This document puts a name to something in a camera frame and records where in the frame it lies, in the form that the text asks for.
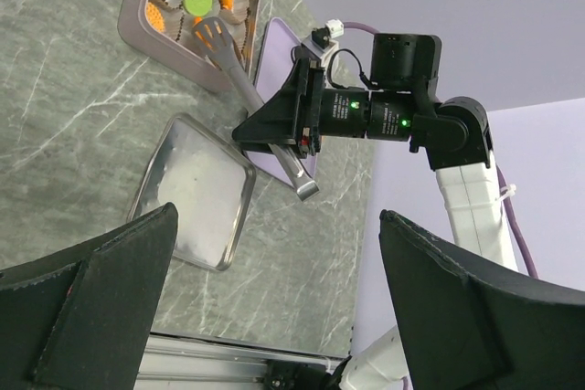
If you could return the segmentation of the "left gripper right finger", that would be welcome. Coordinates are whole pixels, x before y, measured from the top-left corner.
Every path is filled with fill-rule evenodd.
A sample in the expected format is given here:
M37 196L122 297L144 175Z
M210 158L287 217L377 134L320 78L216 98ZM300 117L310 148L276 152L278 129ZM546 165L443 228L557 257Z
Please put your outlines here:
M507 269L390 210L379 243L413 388L583 388L583 291Z

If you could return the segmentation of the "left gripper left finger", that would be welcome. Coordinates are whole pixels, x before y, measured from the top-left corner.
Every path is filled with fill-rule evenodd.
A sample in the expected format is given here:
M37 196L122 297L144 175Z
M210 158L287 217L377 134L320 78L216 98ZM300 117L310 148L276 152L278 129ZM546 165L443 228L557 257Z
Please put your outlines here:
M131 389L175 247L167 203L1 271L4 389Z

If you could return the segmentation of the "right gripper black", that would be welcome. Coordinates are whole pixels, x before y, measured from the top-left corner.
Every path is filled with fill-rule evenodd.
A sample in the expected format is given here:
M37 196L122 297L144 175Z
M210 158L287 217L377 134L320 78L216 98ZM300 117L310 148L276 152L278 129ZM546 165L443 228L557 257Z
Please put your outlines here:
M325 136L365 138L369 111L367 90L327 88L325 70L299 58L282 87L232 131L232 139L246 151L267 153L274 144L315 156Z

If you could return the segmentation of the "metal tongs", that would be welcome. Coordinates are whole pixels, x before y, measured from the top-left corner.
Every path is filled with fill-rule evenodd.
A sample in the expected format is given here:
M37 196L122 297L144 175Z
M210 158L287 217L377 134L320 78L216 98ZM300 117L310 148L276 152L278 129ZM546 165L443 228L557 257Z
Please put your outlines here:
M239 62L234 40L225 23L214 16L204 18L193 26L193 34L198 38L199 49L226 74L234 89L243 98L249 114L247 121L250 121L251 116L263 106L263 102ZM301 159L289 145L284 145L282 142L273 144L265 140L256 143L252 140L237 140L234 132L232 139L242 149L268 148L289 177L294 192L303 202L319 192L316 181L307 173Z

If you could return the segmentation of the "orange cookie tin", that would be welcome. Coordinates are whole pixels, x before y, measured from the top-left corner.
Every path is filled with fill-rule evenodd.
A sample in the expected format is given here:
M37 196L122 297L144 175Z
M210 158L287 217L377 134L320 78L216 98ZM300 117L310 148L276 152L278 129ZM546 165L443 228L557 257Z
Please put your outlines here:
M146 4L145 10L145 18L148 24L157 32L164 33L166 30L165 27L165 18L160 10L160 8L152 3L148 2Z

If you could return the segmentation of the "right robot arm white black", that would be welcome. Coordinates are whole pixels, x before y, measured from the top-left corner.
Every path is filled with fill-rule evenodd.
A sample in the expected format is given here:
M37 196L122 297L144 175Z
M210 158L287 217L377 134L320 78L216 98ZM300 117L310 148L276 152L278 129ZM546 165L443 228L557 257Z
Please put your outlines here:
M407 142L424 149L438 178L454 241L393 211L379 242L398 328L332 373L272 362L268 389L366 389L407 376L417 389L541 389L556 381L537 334L546 287L504 257L501 192L484 108L467 97L434 99L441 53L435 36L377 34L362 88L297 60L282 88L232 133L250 151L318 153L325 135ZM406 371L392 368L401 360Z

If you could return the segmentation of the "lavender cookie tray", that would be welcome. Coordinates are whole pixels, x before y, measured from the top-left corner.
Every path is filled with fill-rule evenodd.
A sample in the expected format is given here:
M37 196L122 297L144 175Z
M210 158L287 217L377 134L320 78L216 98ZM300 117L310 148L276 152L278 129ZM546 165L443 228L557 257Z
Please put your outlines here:
M255 79L255 88L263 102L270 100L284 84L293 68L293 49L300 44L301 40L281 18L274 17L268 22ZM245 152L245 155L258 169L293 186L273 154Z

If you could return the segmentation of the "silver tin lid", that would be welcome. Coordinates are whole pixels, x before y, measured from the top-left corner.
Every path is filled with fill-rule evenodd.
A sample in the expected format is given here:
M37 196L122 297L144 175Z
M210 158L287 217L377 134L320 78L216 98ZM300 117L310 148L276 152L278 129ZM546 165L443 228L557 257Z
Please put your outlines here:
M145 166L127 219L174 204L174 257L225 271L234 259L255 182L254 165L237 148L178 113L166 124Z

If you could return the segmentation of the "square cookie tin with liners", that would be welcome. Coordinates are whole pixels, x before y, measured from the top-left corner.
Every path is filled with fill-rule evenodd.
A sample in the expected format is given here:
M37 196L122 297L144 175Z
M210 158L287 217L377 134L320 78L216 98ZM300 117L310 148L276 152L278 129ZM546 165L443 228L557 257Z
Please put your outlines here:
M144 13L148 2L160 8L165 18L164 33L148 24ZM229 80L199 49L193 26L204 18L221 19L234 40L242 67L249 72L259 7L260 0L234 0L229 11L221 8L220 0L214 0L207 15L192 16L184 9L183 0L122 0L118 31L125 43L197 85L213 92L227 91Z

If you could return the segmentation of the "aluminium front rail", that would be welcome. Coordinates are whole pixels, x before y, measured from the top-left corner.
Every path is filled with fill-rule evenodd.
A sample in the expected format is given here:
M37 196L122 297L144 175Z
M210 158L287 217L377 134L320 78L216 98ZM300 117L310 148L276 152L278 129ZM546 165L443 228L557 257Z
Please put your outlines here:
M341 357L218 337L153 332L136 389L292 389L299 366L332 373Z

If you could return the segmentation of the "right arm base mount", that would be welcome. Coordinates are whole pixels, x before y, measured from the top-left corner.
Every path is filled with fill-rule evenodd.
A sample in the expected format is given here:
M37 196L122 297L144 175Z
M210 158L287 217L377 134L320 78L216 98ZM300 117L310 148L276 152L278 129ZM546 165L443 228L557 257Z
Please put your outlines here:
M348 359L345 359L332 373L329 373L321 364L269 361L263 378L263 389L339 390L347 363Z

